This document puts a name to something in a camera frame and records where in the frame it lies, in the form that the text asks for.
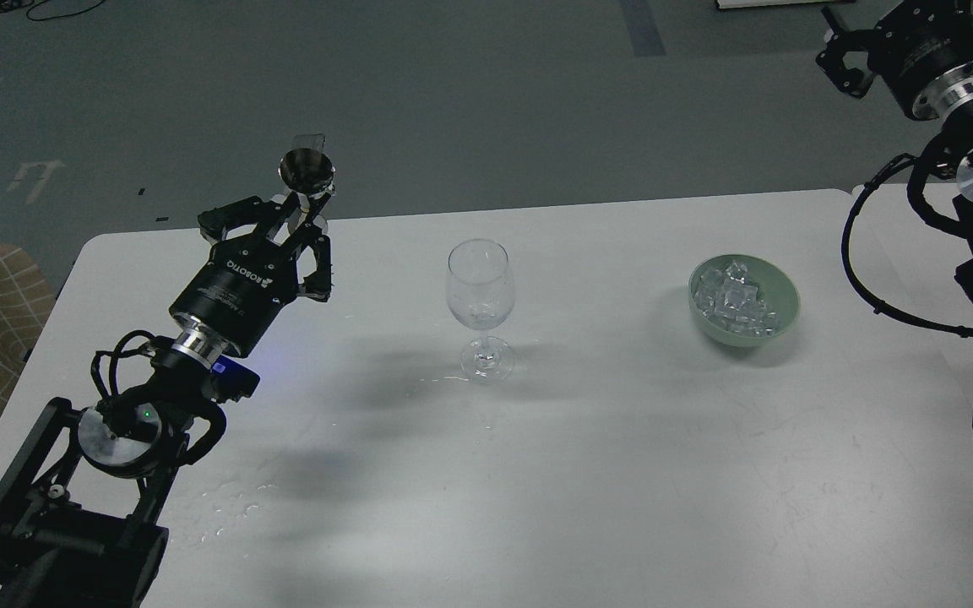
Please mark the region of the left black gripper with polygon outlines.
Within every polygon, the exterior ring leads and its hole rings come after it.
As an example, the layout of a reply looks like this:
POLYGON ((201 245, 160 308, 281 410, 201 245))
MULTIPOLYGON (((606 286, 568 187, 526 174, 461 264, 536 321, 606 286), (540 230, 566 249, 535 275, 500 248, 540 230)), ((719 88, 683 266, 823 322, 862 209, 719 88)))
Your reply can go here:
POLYGON ((209 257, 170 305, 181 327, 193 320, 226 342, 231 357, 246 358, 283 307, 297 297, 328 301, 333 289, 331 240, 322 210, 334 188, 307 195, 290 190, 283 201, 244 198, 202 212, 209 257), (273 238, 285 226, 285 242, 273 238), (302 253, 314 270, 298 280, 302 253))

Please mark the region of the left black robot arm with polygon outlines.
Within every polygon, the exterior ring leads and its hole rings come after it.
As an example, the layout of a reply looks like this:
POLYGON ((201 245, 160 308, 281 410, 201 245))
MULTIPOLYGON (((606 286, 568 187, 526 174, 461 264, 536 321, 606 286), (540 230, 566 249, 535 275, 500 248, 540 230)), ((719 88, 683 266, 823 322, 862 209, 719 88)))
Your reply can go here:
POLYGON ((54 398, 0 480, 0 607, 139 607, 170 542, 158 523, 182 467, 223 438, 221 405, 251 396, 241 365, 282 308, 332 291, 318 224, 331 185, 201 213, 211 246, 171 304, 178 336, 134 330, 93 355, 98 392, 54 398))

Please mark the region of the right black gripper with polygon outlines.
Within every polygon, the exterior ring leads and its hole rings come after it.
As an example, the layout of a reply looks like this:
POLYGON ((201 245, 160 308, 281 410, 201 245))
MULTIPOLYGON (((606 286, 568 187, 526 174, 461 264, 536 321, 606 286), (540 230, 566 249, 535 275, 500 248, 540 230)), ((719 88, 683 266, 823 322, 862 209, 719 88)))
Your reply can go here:
POLYGON ((869 30, 850 30, 831 7, 816 65, 838 91, 866 96, 879 76, 908 119, 945 119, 954 102, 943 92, 973 82, 973 14, 969 1, 900 1, 869 30))

